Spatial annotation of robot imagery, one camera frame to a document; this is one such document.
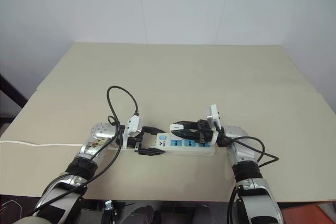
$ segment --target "table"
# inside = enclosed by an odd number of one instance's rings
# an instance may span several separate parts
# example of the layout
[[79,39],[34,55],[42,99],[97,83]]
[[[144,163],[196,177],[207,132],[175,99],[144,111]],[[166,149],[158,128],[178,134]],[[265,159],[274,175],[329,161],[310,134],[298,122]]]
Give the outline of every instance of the table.
[[[261,168],[276,201],[336,199],[336,116],[280,46],[77,42],[1,140],[82,144],[111,114],[111,85],[135,96],[145,125],[166,131],[176,121],[204,119],[205,108],[216,103],[223,124],[242,126],[280,157]],[[134,112],[131,99],[118,90],[111,96],[125,123]],[[78,149],[0,144],[0,193],[40,196]],[[123,151],[85,197],[228,201],[233,185],[225,148],[213,157]]]

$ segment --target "floor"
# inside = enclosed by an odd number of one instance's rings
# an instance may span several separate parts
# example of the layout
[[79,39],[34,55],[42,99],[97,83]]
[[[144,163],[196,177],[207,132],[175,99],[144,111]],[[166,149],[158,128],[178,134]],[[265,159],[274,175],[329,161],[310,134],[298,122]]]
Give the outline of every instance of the floor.
[[[123,201],[128,204],[133,204],[126,206],[125,209],[120,213],[120,219],[117,223],[122,223],[125,218],[130,215],[134,210],[139,207],[152,206],[155,210],[160,210],[160,208],[167,208],[168,206],[174,205],[183,208],[195,208],[197,205],[206,205],[210,212],[212,213],[216,223],[226,223],[226,210],[228,203],[226,202],[193,202],[193,201],[146,201],[146,200],[135,200],[135,201]],[[102,212],[97,211],[82,211],[79,224],[91,224],[99,223],[102,216]]]

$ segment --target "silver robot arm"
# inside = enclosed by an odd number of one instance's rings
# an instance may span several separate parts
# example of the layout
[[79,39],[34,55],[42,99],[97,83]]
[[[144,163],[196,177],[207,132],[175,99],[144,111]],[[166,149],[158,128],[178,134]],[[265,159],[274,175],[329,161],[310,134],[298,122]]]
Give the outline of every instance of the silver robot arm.
[[[221,129],[219,112],[216,105],[211,105],[206,110],[209,126],[212,128],[216,140],[220,137],[217,129]],[[247,133],[238,126],[223,126],[222,133],[227,138],[247,136]],[[249,146],[250,139],[239,140]],[[283,218],[277,202],[270,188],[263,179],[255,152],[236,142],[230,142],[227,146],[227,155],[236,179],[238,194],[237,210],[240,224],[283,224]]]
[[[106,154],[109,144],[116,134],[116,127],[109,123],[95,125],[88,140],[80,148],[73,161],[64,173],[54,179],[45,189],[35,208],[54,199],[55,197],[85,183],[94,176],[98,166]],[[70,193],[47,207],[37,211],[33,217],[26,217],[17,223],[75,223],[79,217],[83,195],[87,188]]]

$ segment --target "white power strip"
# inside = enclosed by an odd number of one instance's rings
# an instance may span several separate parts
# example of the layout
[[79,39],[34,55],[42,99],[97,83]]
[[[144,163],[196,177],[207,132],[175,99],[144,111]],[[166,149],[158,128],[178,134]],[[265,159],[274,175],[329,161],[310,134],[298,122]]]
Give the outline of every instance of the white power strip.
[[215,146],[201,145],[194,140],[183,139],[171,133],[159,133],[156,137],[155,148],[172,155],[215,155]]

